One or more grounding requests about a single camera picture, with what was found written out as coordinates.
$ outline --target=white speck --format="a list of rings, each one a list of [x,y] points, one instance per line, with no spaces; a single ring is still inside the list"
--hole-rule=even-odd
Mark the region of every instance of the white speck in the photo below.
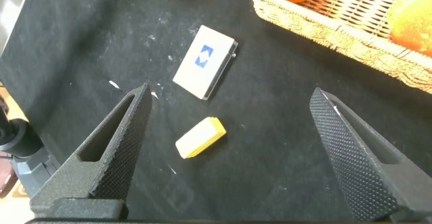
[[[113,85],[113,87],[115,87],[115,88],[117,88],[117,89],[120,89],[120,87],[119,87],[115,82],[113,82],[113,81],[109,81],[109,83],[110,83],[111,85]]]
[[[177,174],[176,171],[174,171],[174,169],[170,165],[168,165],[168,167],[171,169],[171,171],[173,171],[174,174]]]
[[[162,24],[168,23],[168,21],[166,19],[161,19],[161,18],[159,18],[159,22],[162,23]]]
[[[189,28],[188,31],[189,31],[189,33],[191,33],[192,35],[196,36],[196,33],[198,32],[198,28],[195,28],[195,29],[191,29],[191,28]]]
[[[159,100],[159,97],[156,95],[156,92],[151,92],[151,94],[152,94],[155,98],[157,98],[157,100]]]

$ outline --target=textured gripper surface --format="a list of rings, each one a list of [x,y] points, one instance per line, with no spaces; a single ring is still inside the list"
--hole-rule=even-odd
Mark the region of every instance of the textured gripper surface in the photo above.
[[[355,140],[337,108],[320,89],[310,100],[310,111],[330,158],[342,192],[358,221],[373,221],[398,208],[370,159]]]
[[[129,115],[124,116],[127,120],[119,125],[119,134],[113,137],[119,138],[115,140],[115,146],[95,179],[90,191],[92,198],[126,200],[151,110],[151,96],[150,93],[144,95],[145,90],[146,87],[142,87],[135,96],[128,98],[136,98],[136,101],[130,105],[132,110],[127,112]]]

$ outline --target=table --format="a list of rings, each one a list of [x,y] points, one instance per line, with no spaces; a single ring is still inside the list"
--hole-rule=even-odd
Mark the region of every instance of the table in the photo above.
[[[240,48],[208,101],[172,82],[201,24]],[[432,95],[259,19],[251,0],[27,0],[0,68],[61,163],[151,86],[131,219],[352,219],[308,108],[318,86],[432,175]],[[182,159],[175,141],[207,116],[226,140]]]

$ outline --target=wicker basket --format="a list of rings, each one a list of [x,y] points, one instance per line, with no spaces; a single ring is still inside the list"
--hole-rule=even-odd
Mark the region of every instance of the wicker basket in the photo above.
[[[258,16],[432,94],[432,58],[390,41],[395,0],[253,0]]]

